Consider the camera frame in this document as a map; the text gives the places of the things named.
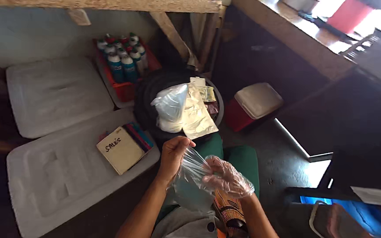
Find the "wooden counter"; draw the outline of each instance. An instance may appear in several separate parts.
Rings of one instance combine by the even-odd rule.
[[[300,18],[297,11],[278,0],[232,0],[232,4],[330,80],[341,78],[355,65],[338,55],[351,45]]]

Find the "styrofoam lid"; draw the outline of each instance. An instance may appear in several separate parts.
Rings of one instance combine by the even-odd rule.
[[[252,119],[259,119],[283,105],[282,97],[268,83],[247,86],[235,94],[235,99]]]
[[[20,134],[38,138],[113,111],[98,72],[85,57],[15,65],[7,86]]]
[[[132,108],[108,112],[24,144],[8,154],[11,202],[24,238],[44,235],[159,160],[160,151],[154,146],[132,168],[118,175],[97,149],[96,144],[105,135],[133,120]]]

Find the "notebook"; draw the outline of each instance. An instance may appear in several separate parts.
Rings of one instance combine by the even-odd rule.
[[[129,170],[148,152],[144,151],[123,127],[118,127],[101,140],[97,148],[119,175]]]

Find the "hand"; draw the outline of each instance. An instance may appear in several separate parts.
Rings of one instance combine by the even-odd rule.
[[[162,145],[161,165],[156,177],[159,181],[166,185],[172,181],[180,168],[183,154],[188,146],[195,147],[196,144],[184,136],[174,137]]]
[[[207,163],[210,166],[210,174],[202,178],[207,185],[221,189],[237,199],[254,193],[254,185],[229,162],[211,155]]]

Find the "bottle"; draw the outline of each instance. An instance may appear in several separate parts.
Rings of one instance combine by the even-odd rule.
[[[137,43],[139,43],[137,40],[130,38],[130,40],[129,40],[130,46],[135,46]]]
[[[139,42],[139,36],[133,32],[130,32],[130,39],[134,39],[136,42]]]
[[[133,50],[133,47],[129,45],[129,43],[124,43],[124,49],[130,53]]]
[[[141,45],[140,43],[135,45],[136,50],[140,53],[140,60],[144,63],[144,69],[148,69],[148,58],[145,51],[145,47]]]
[[[109,34],[106,34],[106,35],[105,35],[105,41],[106,41],[107,43],[112,44],[112,43],[114,43],[115,40],[116,40],[116,39],[115,39],[114,37],[112,37],[111,35],[109,35]]]
[[[118,48],[117,49],[117,54],[119,54],[120,57],[126,57],[129,56],[129,54],[123,49],[123,48]]]
[[[117,49],[116,49],[113,45],[108,44],[108,45],[105,47],[104,52],[108,55],[108,54],[111,53],[111,52],[116,53],[116,52],[117,52]]]
[[[108,45],[108,43],[104,39],[97,41],[98,50],[100,50],[102,52],[104,52],[107,45]]]
[[[136,49],[133,49],[130,52],[130,57],[133,59],[133,62],[135,62],[135,66],[138,69],[139,76],[145,76],[144,63],[140,59],[140,53]]]
[[[120,42],[121,42],[122,44],[125,44],[125,43],[129,42],[129,38],[128,38],[128,37],[125,37],[124,35],[122,35],[122,36],[120,37]]]
[[[118,84],[124,83],[123,66],[117,53],[110,52],[108,54],[108,65],[110,66],[114,81]]]
[[[135,63],[130,56],[126,56],[121,59],[123,64],[124,75],[126,76],[127,81],[131,83],[137,83],[138,73],[136,72]]]
[[[123,45],[122,45],[118,40],[115,40],[115,41],[113,42],[113,45],[114,45],[117,49],[123,47]]]

